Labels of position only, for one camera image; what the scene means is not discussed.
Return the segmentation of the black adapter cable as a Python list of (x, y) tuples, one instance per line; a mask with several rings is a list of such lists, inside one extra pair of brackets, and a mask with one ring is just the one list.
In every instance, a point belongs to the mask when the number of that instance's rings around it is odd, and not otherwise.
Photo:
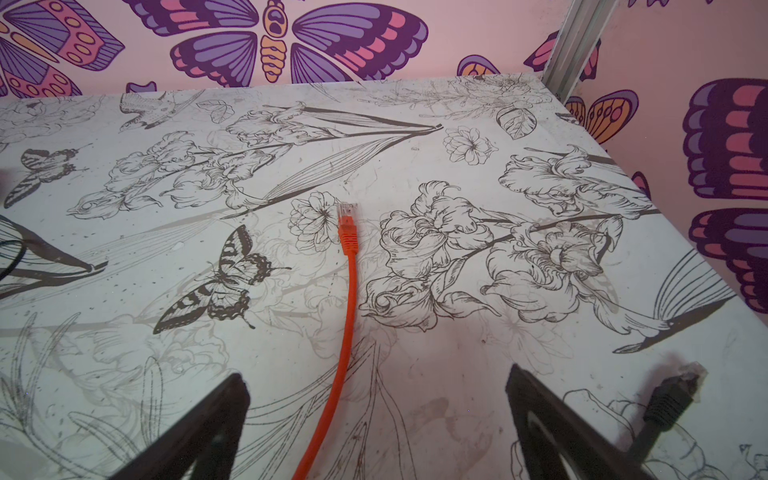
[(12, 253), (9, 264), (1, 270), (0, 280), (4, 280), (16, 270), (24, 259), (27, 247), (22, 240), (4, 240), (1, 242), (1, 247), (10, 248)]

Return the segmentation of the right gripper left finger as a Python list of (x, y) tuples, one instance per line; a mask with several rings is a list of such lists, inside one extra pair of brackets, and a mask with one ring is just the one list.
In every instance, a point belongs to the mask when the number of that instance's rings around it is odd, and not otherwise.
[(242, 376), (229, 375), (113, 477), (229, 479), (249, 405), (250, 395)]

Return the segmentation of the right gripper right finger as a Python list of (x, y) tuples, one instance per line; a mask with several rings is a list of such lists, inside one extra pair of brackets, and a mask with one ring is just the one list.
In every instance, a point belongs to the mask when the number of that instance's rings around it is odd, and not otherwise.
[(532, 373), (514, 364), (505, 392), (518, 439), (515, 479), (647, 479), (636, 447), (618, 450)]

